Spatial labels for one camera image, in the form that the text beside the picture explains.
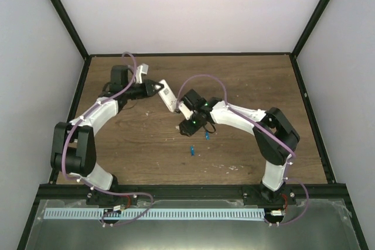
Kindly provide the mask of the white remote control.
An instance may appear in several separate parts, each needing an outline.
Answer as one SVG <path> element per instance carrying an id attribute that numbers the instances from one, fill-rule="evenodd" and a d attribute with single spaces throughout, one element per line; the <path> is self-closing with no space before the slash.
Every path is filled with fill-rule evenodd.
<path id="1" fill-rule="evenodd" d="M 162 87 L 159 89 L 158 94 L 166 105 L 167 109 L 170 112 L 178 112 L 178 101 L 172 89 L 166 80 L 161 80 L 159 83 L 162 85 Z"/>

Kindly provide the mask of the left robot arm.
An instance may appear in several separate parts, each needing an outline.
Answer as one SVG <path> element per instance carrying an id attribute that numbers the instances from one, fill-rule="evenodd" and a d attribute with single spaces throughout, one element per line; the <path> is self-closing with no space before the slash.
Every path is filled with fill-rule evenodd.
<path id="1" fill-rule="evenodd" d="M 147 72 L 147 64 L 112 67 L 110 81 L 95 103 L 79 117 L 54 128 L 51 167 L 100 189 L 98 196 L 108 206 L 120 198 L 118 180 L 97 163 L 95 135 L 129 100 L 153 97 L 163 89 L 161 83 L 143 78 Z"/>

